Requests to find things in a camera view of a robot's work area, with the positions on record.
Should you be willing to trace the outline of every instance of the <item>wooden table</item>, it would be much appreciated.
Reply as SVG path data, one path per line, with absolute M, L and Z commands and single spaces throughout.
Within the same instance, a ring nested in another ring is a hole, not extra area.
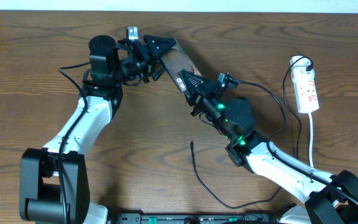
M 141 34 L 177 37 L 206 77 L 230 72 L 278 96 L 290 57 L 311 57 L 320 103 L 313 113 L 315 166 L 358 176 L 358 15 L 0 11 L 0 223 L 22 222 L 22 153 L 54 137 L 76 107 L 78 92 L 57 68 L 88 61 L 90 38 L 121 39 L 127 26 L 138 26 Z M 80 82 L 83 71 L 69 74 Z M 287 87 L 295 107 L 290 80 Z M 277 105 L 262 90 L 241 86 L 234 95 L 248 97 L 263 133 L 282 125 Z M 224 150 L 225 138 L 190 112 L 168 75 L 125 86 L 121 108 L 86 161 L 91 198 L 145 213 L 277 211 L 297 202 L 281 191 L 271 203 L 241 210 L 217 203 L 194 177 L 192 139 L 201 178 L 226 203 L 270 197 L 277 185 L 235 167 Z M 300 116 L 300 157 L 307 162 L 308 118 Z M 293 153 L 298 124 L 289 113 L 288 119 L 288 129 L 274 141 Z

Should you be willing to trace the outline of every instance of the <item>white power strip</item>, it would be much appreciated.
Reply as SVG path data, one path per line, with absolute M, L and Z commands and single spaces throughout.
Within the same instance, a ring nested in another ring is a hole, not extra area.
M 290 65 L 302 56 L 294 56 L 290 60 Z M 291 79 L 295 89 L 296 105 L 299 113 L 311 113 L 316 111 L 318 106 L 316 85 L 314 84 L 314 69 L 306 71 L 310 60 L 303 58 L 291 68 Z

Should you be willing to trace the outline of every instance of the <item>green connector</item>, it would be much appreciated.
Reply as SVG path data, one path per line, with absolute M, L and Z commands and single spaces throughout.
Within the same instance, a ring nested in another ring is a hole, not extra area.
M 149 224 L 157 224 L 157 218 L 149 218 Z

